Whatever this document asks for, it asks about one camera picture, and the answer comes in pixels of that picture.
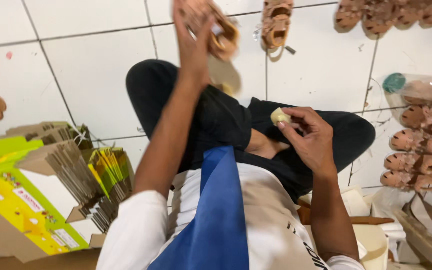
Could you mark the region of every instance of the white sleeve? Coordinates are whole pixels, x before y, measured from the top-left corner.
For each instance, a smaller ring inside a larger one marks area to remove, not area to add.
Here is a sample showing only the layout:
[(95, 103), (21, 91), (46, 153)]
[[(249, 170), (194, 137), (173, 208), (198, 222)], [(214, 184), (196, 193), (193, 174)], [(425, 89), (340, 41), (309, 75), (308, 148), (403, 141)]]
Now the white sleeve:
[(364, 270), (361, 263), (343, 255), (333, 256), (326, 263), (332, 270)]
[(120, 204), (107, 232), (97, 270), (144, 270), (166, 242), (168, 202), (144, 191)]

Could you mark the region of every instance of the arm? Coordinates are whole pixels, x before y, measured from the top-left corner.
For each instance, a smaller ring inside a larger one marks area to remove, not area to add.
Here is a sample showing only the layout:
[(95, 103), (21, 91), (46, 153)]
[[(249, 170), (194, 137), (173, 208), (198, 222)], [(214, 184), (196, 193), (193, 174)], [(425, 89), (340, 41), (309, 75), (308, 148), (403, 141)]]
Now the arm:
[(174, 0), (173, 19), (181, 68), (134, 176), (134, 193), (155, 190), (166, 199), (186, 149), (199, 96), (209, 82), (207, 44), (214, 20), (208, 18), (194, 40), (181, 17), (181, 0)]
[(319, 255), (324, 261), (337, 255), (359, 261), (356, 236), (338, 186), (333, 128), (310, 107), (282, 110), (292, 116), (292, 123), (279, 122), (279, 129), (313, 171), (311, 230)]

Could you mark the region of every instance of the green lid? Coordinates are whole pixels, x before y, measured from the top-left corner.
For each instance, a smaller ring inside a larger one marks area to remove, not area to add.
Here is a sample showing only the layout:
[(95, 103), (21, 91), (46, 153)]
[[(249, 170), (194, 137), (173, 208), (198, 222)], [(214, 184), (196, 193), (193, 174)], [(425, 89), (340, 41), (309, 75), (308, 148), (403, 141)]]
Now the green lid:
[(388, 93), (396, 93), (403, 89), (406, 83), (406, 78), (401, 73), (393, 73), (389, 75), (382, 83), (382, 88)]

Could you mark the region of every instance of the knee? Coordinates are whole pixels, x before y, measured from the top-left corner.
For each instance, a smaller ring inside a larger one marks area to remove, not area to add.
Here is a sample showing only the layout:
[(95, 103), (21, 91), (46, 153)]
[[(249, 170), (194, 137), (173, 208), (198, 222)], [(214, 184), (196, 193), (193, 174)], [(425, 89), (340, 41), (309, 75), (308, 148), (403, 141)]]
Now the knee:
[(177, 68), (173, 64), (147, 59), (135, 64), (126, 76), (126, 88), (129, 95), (138, 92), (138, 89), (152, 89), (155, 82), (167, 81), (177, 75)]
[(375, 127), (369, 123), (363, 117), (353, 114), (353, 120), (351, 120), (351, 128), (357, 130), (358, 139), (364, 144), (366, 148), (369, 148), (376, 138)]

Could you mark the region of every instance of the white shirt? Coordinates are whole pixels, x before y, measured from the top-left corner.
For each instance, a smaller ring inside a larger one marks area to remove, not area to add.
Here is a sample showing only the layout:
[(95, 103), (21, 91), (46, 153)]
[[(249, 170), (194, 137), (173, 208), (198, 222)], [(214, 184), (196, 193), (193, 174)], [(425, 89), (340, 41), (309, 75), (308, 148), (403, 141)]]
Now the white shirt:
[[(347, 256), (324, 262), (282, 184), (271, 172), (238, 163), (251, 270), (364, 270)], [(193, 220), (201, 169), (176, 175), (173, 212), (156, 191), (133, 195), (119, 206), (99, 255), (97, 270), (144, 270)]]

